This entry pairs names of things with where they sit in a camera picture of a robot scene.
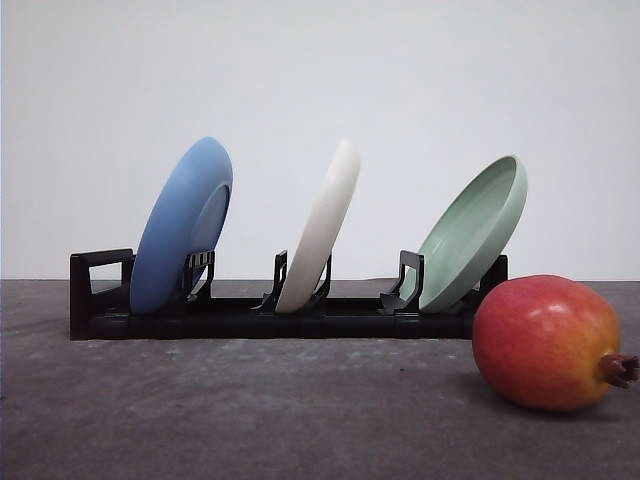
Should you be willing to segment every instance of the red fruit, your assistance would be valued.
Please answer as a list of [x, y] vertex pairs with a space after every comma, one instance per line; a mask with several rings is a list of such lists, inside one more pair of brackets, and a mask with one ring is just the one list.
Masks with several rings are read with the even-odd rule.
[[526, 407], [570, 411], [609, 385], [638, 379], [638, 358], [618, 353], [618, 316], [585, 285], [552, 275], [501, 283], [473, 325], [473, 355], [501, 395]]

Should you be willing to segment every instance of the white wall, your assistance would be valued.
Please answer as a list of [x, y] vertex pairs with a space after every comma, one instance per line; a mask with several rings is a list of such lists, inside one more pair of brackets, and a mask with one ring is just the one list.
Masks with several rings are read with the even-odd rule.
[[217, 272], [268, 278], [349, 136], [363, 169], [338, 278], [394, 275], [515, 153], [530, 190], [512, 273], [638, 280], [639, 25], [636, 0], [5, 0], [2, 275], [135, 248], [212, 135], [235, 169]]

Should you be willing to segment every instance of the gray countertop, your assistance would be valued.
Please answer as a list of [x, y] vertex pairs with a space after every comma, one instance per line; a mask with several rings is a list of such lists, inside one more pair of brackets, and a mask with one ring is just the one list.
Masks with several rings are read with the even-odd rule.
[[[590, 286], [639, 353], [640, 282]], [[640, 477], [640, 385], [549, 414], [497, 397], [466, 340], [71, 342], [68, 288], [2, 282], [7, 480]]]

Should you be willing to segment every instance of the dish rack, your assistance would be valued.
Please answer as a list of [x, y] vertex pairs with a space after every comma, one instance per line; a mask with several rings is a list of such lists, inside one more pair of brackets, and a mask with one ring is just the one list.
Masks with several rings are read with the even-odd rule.
[[[127, 338], [471, 338], [473, 316], [482, 299], [507, 280], [508, 260], [500, 255], [470, 290], [455, 313], [424, 314], [419, 310], [423, 290], [424, 256], [400, 252], [399, 274], [388, 292], [372, 298], [329, 297], [331, 256], [325, 278], [306, 306], [290, 314], [276, 314], [287, 275], [287, 252], [275, 256], [273, 286], [262, 297], [215, 297], [215, 251], [186, 257], [182, 280], [173, 298], [152, 315], [134, 315], [129, 307], [129, 284], [135, 255], [131, 249], [73, 254], [70, 258], [71, 340]], [[90, 268], [121, 264], [121, 285], [93, 293]], [[194, 291], [194, 271], [205, 267], [204, 284]], [[415, 270], [411, 295], [400, 296], [407, 268]]]

